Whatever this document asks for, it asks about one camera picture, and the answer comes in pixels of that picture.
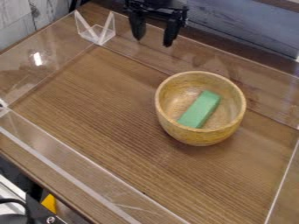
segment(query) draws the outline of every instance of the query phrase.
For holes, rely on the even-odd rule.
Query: green sponge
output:
[[[220,96],[211,91],[203,91],[193,104],[188,107],[177,123],[191,128],[200,128],[220,104]]]

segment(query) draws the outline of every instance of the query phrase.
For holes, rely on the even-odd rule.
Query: wooden bowl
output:
[[[203,90],[220,95],[219,106],[200,129],[180,125],[176,120]],[[180,142],[204,146],[227,139],[236,131],[247,109],[239,87],[224,77],[208,72],[177,73],[155,93],[155,109],[165,132]]]

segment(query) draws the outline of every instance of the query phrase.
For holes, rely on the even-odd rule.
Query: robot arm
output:
[[[181,27],[187,25],[187,0],[125,0],[125,10],[137,40],[145,35],[146,17],[165,21],[163,45],[171,46]]]

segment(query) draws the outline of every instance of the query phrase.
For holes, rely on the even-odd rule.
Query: green block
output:
[[[220,104],[220,96],[211,91],[203,91],[193,104],[188,107],[177,123],[191,128],[200,128]]]

